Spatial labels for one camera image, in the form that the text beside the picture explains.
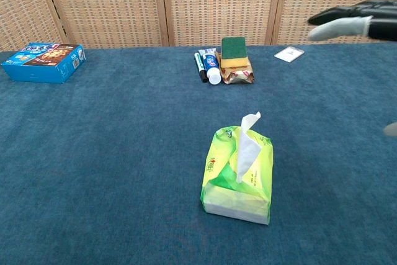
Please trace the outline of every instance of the small card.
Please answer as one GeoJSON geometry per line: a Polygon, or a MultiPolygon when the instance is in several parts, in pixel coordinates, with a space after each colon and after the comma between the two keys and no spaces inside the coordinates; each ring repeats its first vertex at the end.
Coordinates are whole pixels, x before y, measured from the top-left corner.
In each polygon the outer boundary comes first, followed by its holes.
{"type": "Polygon", "coordinates": [[[287,47],[282,51],[279,51],[274,56],[286,62],[291,62],[297,59],[300,55],[304,54],[305,51],[294,48],[294,47],[287,47]]]}

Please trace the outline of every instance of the tissue paper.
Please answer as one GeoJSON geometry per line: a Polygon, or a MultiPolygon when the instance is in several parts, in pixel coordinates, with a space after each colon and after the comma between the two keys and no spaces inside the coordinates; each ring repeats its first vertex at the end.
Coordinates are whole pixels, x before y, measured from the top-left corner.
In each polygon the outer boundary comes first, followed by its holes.
{"type": "Polygon", "coordinates": [[[250,130],[260,117],[249,114],[240,127],[223,127],[213,136],[201,191],[206,212],[269,224],[273,146],[250,130]]]}

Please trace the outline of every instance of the sponge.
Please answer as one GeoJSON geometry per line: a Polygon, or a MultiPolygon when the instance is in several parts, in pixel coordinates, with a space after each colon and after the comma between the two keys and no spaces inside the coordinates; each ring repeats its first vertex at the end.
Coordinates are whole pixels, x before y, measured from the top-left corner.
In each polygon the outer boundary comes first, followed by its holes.
{"type": "Polygon", "coordinates": [[[224,37],[222,39],[222,68],[239,68],[248,65],[246,39],[224,37]]]}

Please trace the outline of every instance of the blue box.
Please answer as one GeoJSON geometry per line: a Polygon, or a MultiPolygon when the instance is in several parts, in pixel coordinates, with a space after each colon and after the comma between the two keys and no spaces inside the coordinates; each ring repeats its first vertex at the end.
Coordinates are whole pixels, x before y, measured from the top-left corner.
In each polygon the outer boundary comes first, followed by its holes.
{"type": "Polygon", "coordinates": [[[85,60],[82,45],[30,43],[1,65],[13,81],[65,83],[85,60]]]}

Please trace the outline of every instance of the marker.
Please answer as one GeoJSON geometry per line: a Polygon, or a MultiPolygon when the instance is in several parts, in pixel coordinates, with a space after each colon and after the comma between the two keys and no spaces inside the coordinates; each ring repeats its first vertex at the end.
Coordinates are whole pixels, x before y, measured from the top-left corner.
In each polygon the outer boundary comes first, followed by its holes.
{"type": "Polygon", "coordinates": [[[207,75],[205,74],[205,68],[203,61],[201,60],[200,54],[194,53],[194,60],[196,61],[196,65],[198,68],[198,73],[200,74],[201,81],[204,83],[208,82],[207,75]]]}

